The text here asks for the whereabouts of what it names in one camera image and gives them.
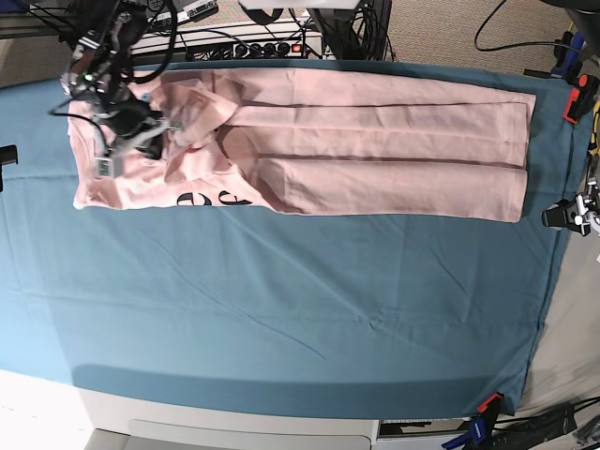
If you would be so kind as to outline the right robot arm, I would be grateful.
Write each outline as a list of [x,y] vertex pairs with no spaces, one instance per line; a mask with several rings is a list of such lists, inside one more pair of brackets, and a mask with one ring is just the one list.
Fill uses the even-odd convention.
[[161,5],[170,14],[168,45],[161,64],[152,72],[134,73],[132,48],[151,29],[147,6],[136,1],[105,1],[86,12],[87,30],[73,44],[61,84],[66,104],[84,102],[89,117],[74,112],[50,111],[53,116],[80,120],[92,127],[96,158],[112,161],[117,155],[137,150],[146,158],[162,156],[162,135],[170,127],[163,113],[129,89],[156,80],[171,63],[177,37],[177,9],[173,1]]

